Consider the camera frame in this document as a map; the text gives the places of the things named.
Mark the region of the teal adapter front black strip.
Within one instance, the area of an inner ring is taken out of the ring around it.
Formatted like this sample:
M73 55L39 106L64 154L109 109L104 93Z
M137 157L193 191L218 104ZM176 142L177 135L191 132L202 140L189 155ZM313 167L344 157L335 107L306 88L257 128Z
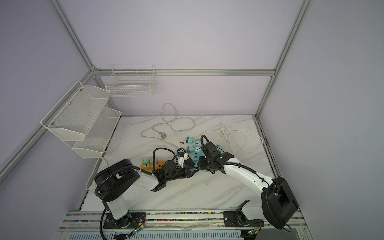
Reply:
M188 153L193 153L195 151L195 147L194 146L188 146L187 147L187 152Z

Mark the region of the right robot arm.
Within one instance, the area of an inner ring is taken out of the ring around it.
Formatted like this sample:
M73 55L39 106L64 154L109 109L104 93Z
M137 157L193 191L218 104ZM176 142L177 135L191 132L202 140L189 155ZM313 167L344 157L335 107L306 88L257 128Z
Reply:
M253 170L234 155L220 152L205 135L201 135L200 141L205 156L198 162L199 169L209 171L213 175L222 172L240 181L260 195L263 216L273 227L287 232L292 230L285 227L299 209L299 203L284 178L272 178Z

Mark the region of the blue power strip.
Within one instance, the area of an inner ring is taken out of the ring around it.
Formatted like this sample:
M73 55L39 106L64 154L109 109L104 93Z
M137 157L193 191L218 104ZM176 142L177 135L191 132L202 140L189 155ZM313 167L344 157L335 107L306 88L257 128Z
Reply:
M203 152L203 148L202 148L202 143L200 140L196 139L195 140L195 151L194 151L194 163L195 165L198 164L199 160L200 160L200 157L204 157L205 154Z

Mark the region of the black power strip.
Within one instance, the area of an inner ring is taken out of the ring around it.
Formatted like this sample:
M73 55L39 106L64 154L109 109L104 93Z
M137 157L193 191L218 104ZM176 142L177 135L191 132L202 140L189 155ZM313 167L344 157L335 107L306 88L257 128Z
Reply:
M188 153L185 151L184 148L180 148L177 150L177 157L178 158L188 158Z

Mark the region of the teal triangular power strip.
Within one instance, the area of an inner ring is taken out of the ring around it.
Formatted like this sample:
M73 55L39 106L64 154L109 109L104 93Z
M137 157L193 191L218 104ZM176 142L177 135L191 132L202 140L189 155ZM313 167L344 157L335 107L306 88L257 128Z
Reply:
M203 172L203 173L209 173L210 172L210 169L208 168L208 166L206 164L202 164L202 165L196 164L196 168L199 169L199 172Z

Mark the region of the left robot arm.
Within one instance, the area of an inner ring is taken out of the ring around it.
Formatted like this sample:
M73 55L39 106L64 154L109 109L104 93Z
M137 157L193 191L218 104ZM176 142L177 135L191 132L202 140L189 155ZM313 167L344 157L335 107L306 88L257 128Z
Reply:
M94 194L102 201L104 214L107 215L102 227L127 229L144 223L146 214L130 213L125 203L123 194L131 186L158 192L165 188L167 182L191 178L198 171L199 168L188 154L179 149L172 160L166 161L159 169L154 167L153 172L134 166L129 159L123 159L98 172L94 177Z

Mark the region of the teal adapter black strip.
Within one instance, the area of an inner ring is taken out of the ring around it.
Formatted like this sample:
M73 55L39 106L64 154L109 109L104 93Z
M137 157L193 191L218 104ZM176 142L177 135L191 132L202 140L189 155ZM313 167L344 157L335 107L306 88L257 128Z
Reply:
M186 142L187 142L187 144L193 144L194 143L194 138L193 137L187 137L186 138Z
M188 146L187 147L187 152L188 153L193 153L195 151L195 147L194 146Z

